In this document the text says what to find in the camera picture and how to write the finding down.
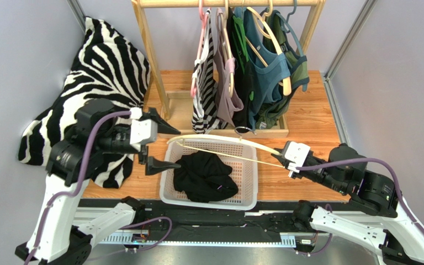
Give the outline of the striped tank top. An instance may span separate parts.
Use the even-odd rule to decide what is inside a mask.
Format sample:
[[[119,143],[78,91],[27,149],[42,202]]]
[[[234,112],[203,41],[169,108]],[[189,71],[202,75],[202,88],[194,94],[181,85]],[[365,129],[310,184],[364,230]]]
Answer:
[[[198,94],[193,98],[192,129],[196,134],[209,134],[215,129],[225,129],[227,122],[217,117],[215,96],[218,84],[214,80],[214,42],[211,29],[211,9],[209,13],[208,31],[205,48],[202,53],[202,64]]]

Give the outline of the cream hanger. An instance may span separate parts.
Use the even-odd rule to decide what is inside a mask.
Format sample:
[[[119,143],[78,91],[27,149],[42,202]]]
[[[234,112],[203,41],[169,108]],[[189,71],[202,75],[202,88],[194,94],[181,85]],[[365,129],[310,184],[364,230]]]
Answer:
[[[270,153],[271,155],[276,155],[282,157],[282,155],[277,151],[268,146],[243,139],[241,136],[239,138],[222,136],[222,135],[213,135],[213,134],[188,134],[188,135],[179,135],[172,137],[167,141],[167,144],[176,144],[183,148],[204,151],[208,153],[214,153],[219,156],[232,157],[235,159],[241,159],[246,161],[251,161],[255,163],[261,163],[264,165],[274,166],[278,168],[284,168],[282,165],[276,165],[273,163],[268,163],[264,161],[259,161],[256,158],[247,158],[236,156],[236,152],[233,151],[232,147],[250,147],[252,154],[256,154],[256,150],[262,150]]]

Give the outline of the black tank top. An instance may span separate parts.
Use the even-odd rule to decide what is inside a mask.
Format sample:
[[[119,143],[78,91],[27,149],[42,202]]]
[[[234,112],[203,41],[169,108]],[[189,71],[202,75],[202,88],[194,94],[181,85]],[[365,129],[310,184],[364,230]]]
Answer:
[[[193,202],[218,202],[239,192],[231,178],[232,167],[216,154],[198,151],[183,155],[176,163],[181,167],[173,171],[174,189]]]

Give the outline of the pink hanger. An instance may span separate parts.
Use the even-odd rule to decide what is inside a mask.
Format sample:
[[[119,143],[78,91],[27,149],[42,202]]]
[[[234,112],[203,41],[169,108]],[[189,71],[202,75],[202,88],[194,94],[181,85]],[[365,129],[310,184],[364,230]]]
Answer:
[[[200,32],[200,38],[199,38],[199,45],[197,50],[197,57],[194,61],[194,71],[192,74],[192,84],[190,88],[190,96],[194,98],[198,94],[198,83],[200,80],[200,71],[201,71],[201,64],[202,64],[202,53],[205,48],[205,42],[206,42],[206,36],[208,31],[208,19],[209,19],[209,13],[203,10],[204,7],[204,1],[199,0],[198,1],[198,8],[199,8],[199,18],[202,23],[201,32]]]

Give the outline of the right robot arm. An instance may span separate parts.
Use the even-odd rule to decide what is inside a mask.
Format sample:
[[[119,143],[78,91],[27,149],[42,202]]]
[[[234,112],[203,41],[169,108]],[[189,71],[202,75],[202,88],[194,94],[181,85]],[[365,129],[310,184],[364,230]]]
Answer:
[[[424,264],[424,225],[404,198],[392,168],[389,176],[372,172],[367,158],[346,144],[331,150],[327,160],[314,156],[310,147],[289,141],[272,152],[291,178],[307,178],[341,195],[348,205],[368,217],[354,221],[300,200],[291,222],[299,230],[324,231],[356,243],[375,254],[385,264]]]

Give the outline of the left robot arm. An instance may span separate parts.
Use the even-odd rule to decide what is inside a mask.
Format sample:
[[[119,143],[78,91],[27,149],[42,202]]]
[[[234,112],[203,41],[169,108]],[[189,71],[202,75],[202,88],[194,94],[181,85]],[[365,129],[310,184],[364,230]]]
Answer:
[[[117,230],[149,223],[145,205],[132,197],[89,222],[73,223],[81,196],[106,153],[137,154],[147,175],[178,167],[148,155],[148,144],[155,142],[158,134],[179,134],[155,108],[117,111],[107,99],[92,99],[75,117],[70,133],[51,149],[38,224],[30,240],[15,249],[25,264],[83,264],[92,249]]]

